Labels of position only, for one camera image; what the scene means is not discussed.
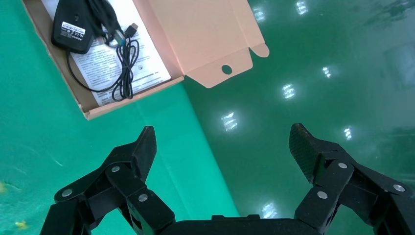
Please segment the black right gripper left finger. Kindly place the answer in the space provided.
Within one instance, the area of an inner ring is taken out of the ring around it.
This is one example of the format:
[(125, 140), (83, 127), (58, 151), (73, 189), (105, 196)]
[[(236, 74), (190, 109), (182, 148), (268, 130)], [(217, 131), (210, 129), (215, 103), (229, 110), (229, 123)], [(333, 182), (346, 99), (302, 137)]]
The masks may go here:
[(157, 152), (155, 130), (112, 149), (100, 167), (60, 189), (41, 229), (43, 235), (90, 235), (118, 210), (138, 235), (159, 235), (175, 222), (173, 211), (145, 181)]

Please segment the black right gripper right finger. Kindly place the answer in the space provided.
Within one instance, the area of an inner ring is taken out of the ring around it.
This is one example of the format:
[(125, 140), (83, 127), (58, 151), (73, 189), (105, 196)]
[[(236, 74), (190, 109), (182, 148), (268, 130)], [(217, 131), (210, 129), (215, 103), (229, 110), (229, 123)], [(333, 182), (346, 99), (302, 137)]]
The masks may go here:
[(376, 235), (415, 232), (415, 193), (407, 185), (357, 163), (339, 144), (291, 127), (289, 148), (312, 188), (295, 218), (325, 234), (338, 208), (353, 210)]

